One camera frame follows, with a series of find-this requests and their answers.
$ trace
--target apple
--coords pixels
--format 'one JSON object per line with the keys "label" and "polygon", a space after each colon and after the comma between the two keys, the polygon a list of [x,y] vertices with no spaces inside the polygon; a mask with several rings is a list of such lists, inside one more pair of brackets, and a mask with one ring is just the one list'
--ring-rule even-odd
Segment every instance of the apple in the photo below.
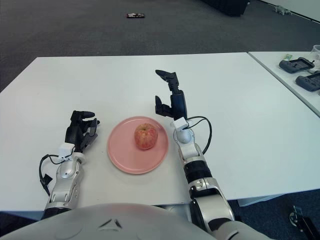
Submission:
{"label": "apple", "polygon": [[139,149],[147,150],[156,145],[158,130],[150,123],[143,123],[134,131],[135,144]]}

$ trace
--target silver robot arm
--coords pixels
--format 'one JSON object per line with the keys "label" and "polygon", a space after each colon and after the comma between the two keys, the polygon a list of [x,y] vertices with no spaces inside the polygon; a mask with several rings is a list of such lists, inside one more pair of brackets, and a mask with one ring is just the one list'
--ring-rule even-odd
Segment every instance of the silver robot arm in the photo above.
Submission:
{"label": "silver robot arm", "polygon": [[212,176],[202,150],[196,144],[195,133],[188,128],[190,122],[187,118],[185,95],[178,88],[176,73],[162,70],[156,70],[155,73],[168,83],[172,91],[171,107],[162,104],[160,98],[155,96],[155,112],[174,119],[171,123],[174,128],[173,139],[178,145],[188,183],[192,223],[218,240],[269,240],[270,238],[246,224],[235,221],[230,205],[217,180]]}
{"label": "silver robot arm", "polygon": [[96,130],[100,123],[96,118],[84,119],[94,116],[95,114],[90,111],[73,111],[70,126],[66,130],[65,142],[59,148],[59,155],[53,155],[58,157],[58,163],[55,164],[61,164],[56,171],[56,183],[51,194],[48,183],[52,178],[48,175],[42,176],[41,164],[47,157],[51,159],[52,155],[47,154],[42,158],[39,167],[40,183],[49,195],[42,219],[76,208],[80,182],[84,175],[82,165],[85,163],[85,155],[82,152],[98,136]]}

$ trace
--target cable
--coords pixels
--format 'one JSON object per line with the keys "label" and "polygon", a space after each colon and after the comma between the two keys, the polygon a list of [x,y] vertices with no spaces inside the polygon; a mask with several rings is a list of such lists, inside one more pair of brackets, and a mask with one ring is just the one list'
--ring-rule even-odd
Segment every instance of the cable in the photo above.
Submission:
{"label": "cable", "polygon": [[209,131],[210,131],[210,133],[209,133],[208,142],[207,142],[205,148],[204,148],[203,151],[202,151],[202,154],[204,155],[204,154],[207,152],[207,150],[208,150],[208,148],[209,148],[209,146],[210,146],[210,143],[211,143],[211,138],[212,138],[212,126],[211,126],[211,123],[210,123],[210,121],[208,120],[208,118],[206,118],[205,116],[192,116],[192,117],[187,118],[186,120],[191,120],[191,119],[201,119],[201,120],[198,121],[196,124],[194,124],[194,125],[192,125],[192,126],[189,126],[189,123],[188,123],[188,126],[185,127],[184,129],[193,128],[194,126],[196,126],[197,124],[199,124],[199,123],[200,123],[201,121],[203,121],[203,120],[206,120],[206,121],[208,122],[208,124],[209,124]]}
{"label": "cable", "polygon": [[[64,158],[70,157],[70,156],[73,154],[74,150],[75,150],[75,147],[73,147],[73,149],[72,149],[72,151],[71,151],[71,154],[65,156]],[[46,194],[48,194],[48,196],[50,196],[50,192],[49,192],[49,189],[48,189],[48,184],[50,183],[50,181],[52,180],[52,178],[51,178],[49,175],[47,175],[47,174],[45,174],[44,177],[42,176],[42,172],[41,172],[42,163],[43,163],[44,160],[46,160],[47,158],[49,158],[50,161],[51,161],[51,163],[54,164],[54,165],[59,165],[59,164],[62,164],[63,162],[66,161],[66,160],[63,160],[63,161],[61,161],[61,162],[54,162],[54,161],[52,160],[52,157],[58,158],[59,156],[58,156],[58,155],[55,155],[55,154],[47,154],[47,155],[45,155],[45,156],[43,156],[43,157],[41,158],[40,164],[39,164],[39,178],[40,178],[40,183],[41,183],[43,189],[45,190]]]}

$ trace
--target table surface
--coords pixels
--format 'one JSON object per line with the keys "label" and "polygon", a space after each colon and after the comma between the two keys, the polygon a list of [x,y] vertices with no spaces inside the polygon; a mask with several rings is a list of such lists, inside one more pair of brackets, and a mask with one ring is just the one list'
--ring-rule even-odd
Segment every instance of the table surface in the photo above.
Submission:
{"label": "table surface", "polygon": [[292,60],[304,57],[312,61],[309,51],[254,51],[249,52],[249,54],[320,117],[320,90],[310,92],[296,84],[298,76],[305,77],[311,73],[302,71],[292,74],[279,68],[279,63],[286,54],[291,54]]}
{"label": "table surface", "polygon": [[[101,121],[84,152],[79,207],[189,202],[172,119],[155,114],[155,95],[170,104],[155,69],[177,72],[189,117],[210,119],[205,157],[228,200],[320,188],[319,118],[247,53],[38,57],[0,93],[0,211],[44,209],[39,161],[57,153],[73,110],[95,112]],[[154,118],[169,137],[163,163],[142,175],[118,170],[107,154],[113,127],[132,116]],[[207,124],[194,131],[204,148]],[[49,162],[43,173],[54,177]]]}

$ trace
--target gray carpet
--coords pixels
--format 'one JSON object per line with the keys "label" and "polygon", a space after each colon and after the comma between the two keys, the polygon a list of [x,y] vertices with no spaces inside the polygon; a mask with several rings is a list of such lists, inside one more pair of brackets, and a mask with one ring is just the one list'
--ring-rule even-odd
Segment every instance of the gray carpet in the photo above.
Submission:
{"label": "gray carpet", "polygon": [[[272,9],[254,0],[229,17],[200,0],[0,0],[0,91],[36,57],[309,51],[319,43],[320,24]],[[131,12],[146,18],[126,19]],[[319,202],[315,190],[230,204],[269,237],[305,240],[288,214],[299,205],[320,229]],[[0,235],[32,222],[0,213]]]}

